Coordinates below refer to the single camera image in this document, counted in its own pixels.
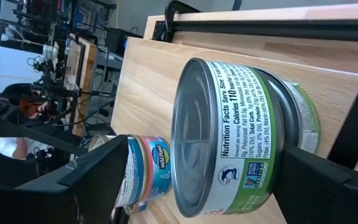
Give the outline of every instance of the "black clamp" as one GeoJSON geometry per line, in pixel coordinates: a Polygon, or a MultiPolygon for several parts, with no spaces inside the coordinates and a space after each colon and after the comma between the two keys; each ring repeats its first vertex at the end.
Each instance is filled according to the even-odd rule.
{"type": "Polygon", "coordinates": [[[175,13],[192,13],[200,12],[199,10],[177,0],[170,1],[165,8],[165,21],[156,22],[153,40],[159,40],[164,42],[172,42],[173,39],[173,18],[175,13]]]}

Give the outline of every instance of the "wooden surface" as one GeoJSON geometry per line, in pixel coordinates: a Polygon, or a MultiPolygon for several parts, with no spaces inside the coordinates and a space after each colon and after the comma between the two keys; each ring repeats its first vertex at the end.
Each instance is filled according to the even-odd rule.
{"type": "MultiPolygon", "coordinates": [[[[76,83],[78,65],[80,63],[83,63],[79,88],[81,88],[83,91],[91,92],[92,90],[91,81],[93,76],[93,67],[96,60],[97,47],[91,42],[81,37],[79,39],[79,43],[84,44],[86,46],[84,60],[80,62],[81,45],[77,44],[74,40],[72,40],[70,44],[70,52],[67,60],[67,66],[70,67],[71,69],[66,71],[65,86],[69,90],[72,90],[74,88],[76,83]]],[[[89,100],[87,99],[89,97],[90,97],[89,95],[83,94],[82,97],[78,98],[78,104],[77,104],[77,110],[75,112],[74,122],[84,120],[86,116],[86,109],[89,102],[89,100]]],[[[84,123],[74,125],[73,134],[82,136],[84,128],[85,128],[84,123]]]]}
{"type": "MultiPolygon", "coordinates": [[[[111,126],[118,134],[162,136],[170,140],[172,109],[178,79],[192,57],[262,68],[299,83],[313,100],[321,120],[317,154],[326,157],[358,92],[358,74],[327,70],[264,58],[129,39],[111,126]]],[[[131,216],[131,223],[284,223],[271,197],[259,210],[246,215],[184,218],[173,192],[149,203],[146,212],[131,216]]]]}
{"type": "MultiPolygon", "coordinates": [[[[358,4],[182,14],[176,21],[358,19],[358,4]]],[[[156,21],[150,16],[144,39],[152,39],[156,21]]],[[[358,73],[358,42],[257,35],[176,32],[173,43],[358,73]]]]}

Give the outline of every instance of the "person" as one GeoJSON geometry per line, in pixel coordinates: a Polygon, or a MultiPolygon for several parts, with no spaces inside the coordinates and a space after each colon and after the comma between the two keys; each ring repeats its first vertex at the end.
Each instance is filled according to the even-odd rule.
{"type": "MultiPolygon", "coordinates": [[[[31,95],[32,91],[29,84],[17,83],[7,86],[2,94],[20,97],[31,95]]],[[[46,110],[48,107],[47,103],[36,105],[26,100],[17,100],[14,97],[2,97],[0,100],[19,106],[20,110],[32,119],[38,116],[39,111],[46,110]]],[[[29,138],[0,138],[0,153],[13,159],[25,160],[28,154],[35,154],[39,150],[46,151],[49,147],[47,144],[29,138]]]]}

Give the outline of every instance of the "blue label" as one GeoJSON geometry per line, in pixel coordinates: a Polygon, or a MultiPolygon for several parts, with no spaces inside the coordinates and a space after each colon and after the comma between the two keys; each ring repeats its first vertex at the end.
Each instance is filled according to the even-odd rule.
{"type": "Polygon", "coordinates": [[[169,146],[161,138],[146,138],[152,153],[153,184],[148,200],[163,196],[171,187],[169,146]]]}
{"type": "Polygon", "coordinates": [[[144,178],[144,164],[143,155],[140,149],[139,143],[132,138],[128,139],[129,152],[133,156],[134,164],[134,188],[132,191],[129,204],[136,203],[139,200],[140,194],[142,193],[143,178],[144,178]]]}
{"type": "Polygon", "coordinates": [[[263,176],[266,174],[266,170],[266,162],[248,163],[248,169],[244,180],[243,188],[261,188],[263,186],[263,176]]]}

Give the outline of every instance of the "tuna can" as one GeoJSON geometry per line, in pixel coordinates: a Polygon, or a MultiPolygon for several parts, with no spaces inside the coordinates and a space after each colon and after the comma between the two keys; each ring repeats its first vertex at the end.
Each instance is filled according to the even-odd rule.
{"type": "MultiPolygon", "coordinates": [[[[89,150],[96,149],[115,136],[95,135],[89,144],[89,150]]],[[[146,173],[148,163],[143,160],[142,151],[136,139],[128,137],[129,154],[124,180],[119,190],[115,207],[132,205],[139,201],[140,195],[147,185],[146,173]]]]}
{"type": "Polygon", "coordinates": [[[191,59],[172,124],[175,199],[185,217],[248,213],[269,198],[280,163],[280,101],[254,68],[191,59]]]}
{"type": "Polygon", "coordinates": [[[285,142],[315,153],[320,140],[320,122],[310,97],[299,86],[283,78],[258,70],[277,92],[283,113],[285,142]]]}
{"type": "Polygon", "coordinates": [[[147,202],[139,202],[134,205],[124,206],[124,211],[127,215],[132,215],[135,213],[146,211],[147,202]]]}
{"type": "Polygon", "coordinates": [[[149,181],[140,196],[140,202],[146,202],[165,195],[172,186],[169,145],[163,138],[132,135],[144,153],[148,163],[149,181]]]}

